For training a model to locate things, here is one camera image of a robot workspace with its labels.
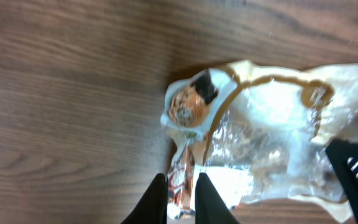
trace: brown wooden surface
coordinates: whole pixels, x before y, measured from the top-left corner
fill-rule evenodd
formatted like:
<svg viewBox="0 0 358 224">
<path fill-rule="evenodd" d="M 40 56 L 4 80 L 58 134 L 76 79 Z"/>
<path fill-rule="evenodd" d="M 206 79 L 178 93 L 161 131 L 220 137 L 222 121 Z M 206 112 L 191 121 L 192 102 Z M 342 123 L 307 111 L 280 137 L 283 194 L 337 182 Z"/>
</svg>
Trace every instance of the brown wooden surface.
<svg viewBox="0 0 358 224">
<path fill-rule="evenodd" d="M 358 62 L 358 0 L 0 0 L 0 223 L 122 221 L 170 163 L 166 86 L 244 58 Z M 335 223 L 286 200 L 234 213 Z"/>
</svg>

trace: black patch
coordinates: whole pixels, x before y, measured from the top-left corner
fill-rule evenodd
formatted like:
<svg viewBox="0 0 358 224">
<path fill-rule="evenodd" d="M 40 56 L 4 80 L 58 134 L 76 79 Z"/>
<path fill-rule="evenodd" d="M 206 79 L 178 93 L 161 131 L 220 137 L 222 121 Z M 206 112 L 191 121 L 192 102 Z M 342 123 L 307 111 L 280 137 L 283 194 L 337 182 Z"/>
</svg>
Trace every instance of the black patch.
<svg viewBox="0 0 358 224">
<path fill-rule="evenodd" d="M 210 104 L 218 95 L 215 86 L 212 84 L 211 75 L 206 72 L 204 75 L 194 81 L 191 86 L 196 87 L 197 93 L 204 99 L 205 104 Z"/>
</svg>

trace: white plastic wrapper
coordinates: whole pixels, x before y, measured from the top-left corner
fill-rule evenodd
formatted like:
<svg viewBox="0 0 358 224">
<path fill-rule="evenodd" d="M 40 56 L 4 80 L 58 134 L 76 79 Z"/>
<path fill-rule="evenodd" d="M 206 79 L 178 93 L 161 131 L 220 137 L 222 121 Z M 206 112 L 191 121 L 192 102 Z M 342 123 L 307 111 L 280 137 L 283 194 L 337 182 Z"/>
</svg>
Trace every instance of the white plastic wrapper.
<svg viewBox="0 0 358 224">
<path fill-rule="evenodd" d="M 205 97 L 212 87 L 197 85 L 205 75 L 217 93 L 212 101 Z M 173 105 L 190 105 L 182 95 L 203 105 L 188 109 L 206 113 L 198 122 L 191 117 L 194 125 L 175 122 L 183 117 Z M 178 146 L 168 171 L 171 218 L 194 215 L 200 172 L 229 208 L 290 198 L 316 203 L 338 222 L 352 215 L 324 149 L 332 138 L 358 141 L 358 64 L 306 72 L 250 61 L 212 68 L 170 86 L 161 124 Z"/>
</svg>

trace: wooden table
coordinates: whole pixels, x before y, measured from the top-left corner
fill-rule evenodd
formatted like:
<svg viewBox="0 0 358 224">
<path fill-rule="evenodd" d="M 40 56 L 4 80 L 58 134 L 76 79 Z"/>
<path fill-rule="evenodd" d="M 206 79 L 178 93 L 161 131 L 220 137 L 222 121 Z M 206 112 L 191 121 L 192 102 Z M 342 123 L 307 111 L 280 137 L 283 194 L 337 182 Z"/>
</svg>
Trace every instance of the wooden table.
<svg viewBox="0 0 358 224">
<path fill-rule="evenodd" d="M 0 223 L 121 222 L 174 153 L 167 85 L 245 58 L 358 62 L 358 0 L 0 0 Z M 286 200 L 234 214 L 335 223 Z"/>
</svg>

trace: package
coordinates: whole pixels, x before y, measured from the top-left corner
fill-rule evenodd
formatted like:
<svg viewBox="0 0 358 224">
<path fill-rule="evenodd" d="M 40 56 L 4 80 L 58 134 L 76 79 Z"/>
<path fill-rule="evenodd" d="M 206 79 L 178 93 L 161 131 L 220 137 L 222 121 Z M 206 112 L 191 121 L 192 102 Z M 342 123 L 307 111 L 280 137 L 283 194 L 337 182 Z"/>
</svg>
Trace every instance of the package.
<svg viewBox="0 0 358 224">
<path fill-rule="evenodd" d="M 194 215 L 200 172 L 229 208 L 290 198 L 317 203 L 338 222 L 352 215 L 324 150 L 332 138 L 358 141 L 358 64 L 209 68 L 169 86 L 161 124 L 178 147 L 170 218 Z"/>
</svg>

